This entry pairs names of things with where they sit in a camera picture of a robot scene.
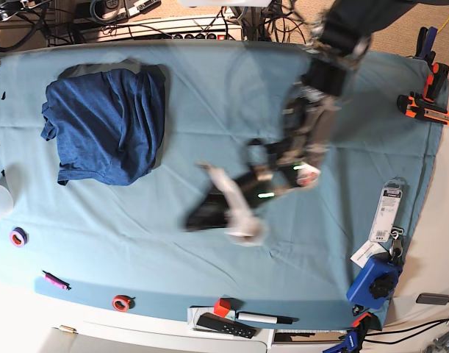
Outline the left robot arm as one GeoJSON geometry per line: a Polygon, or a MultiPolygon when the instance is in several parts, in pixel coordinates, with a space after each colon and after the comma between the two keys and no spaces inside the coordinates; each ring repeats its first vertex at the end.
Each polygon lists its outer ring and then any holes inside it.
{"type": "Polygon", "coordinates": [[[307,71],[294,82],[281,111],[282,138],[256,138],[266,160],[249,163],[247,173],[231,178],[223,168],[201,164],[212,183],[208,194],[184,220],[187,232],[222,228],[236,242],[255,246],[264,225],[256,209],[297,189],[313,188],[327,151],[337,103],[348,79],[358,71],[373,33],[387,28],[415,1],[335,1],[310,24],[307,71]]]}

